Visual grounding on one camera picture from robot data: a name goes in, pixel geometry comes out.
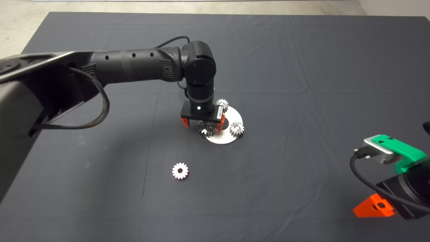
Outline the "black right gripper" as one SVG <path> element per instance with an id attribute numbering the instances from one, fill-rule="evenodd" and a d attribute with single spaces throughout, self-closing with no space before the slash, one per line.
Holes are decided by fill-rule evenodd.
<path id="1" fill-rule="evenodd" d="M 408 202 L 429 208 L 429 175 L 403 173 L 381 181 L 377 186 Z M 353 209 L 353 213 L 358 218 L 390 217 L 396 214 L 395 210 L 403 219 L 420 219 L 428 215 L 379 194 L 369 196 Z"/>

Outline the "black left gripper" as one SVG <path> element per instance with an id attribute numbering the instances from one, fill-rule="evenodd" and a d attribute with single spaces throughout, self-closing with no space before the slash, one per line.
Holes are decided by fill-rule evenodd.
<path id="1" fill-rule="evenodd" d="M 218 133 L 221 133 L 225 123 L 224 108 L 212 102 L 185 101 L 181 109 L 181 118 L 186 127 L 190 126 L 189 120 L 215 123 Z"/>

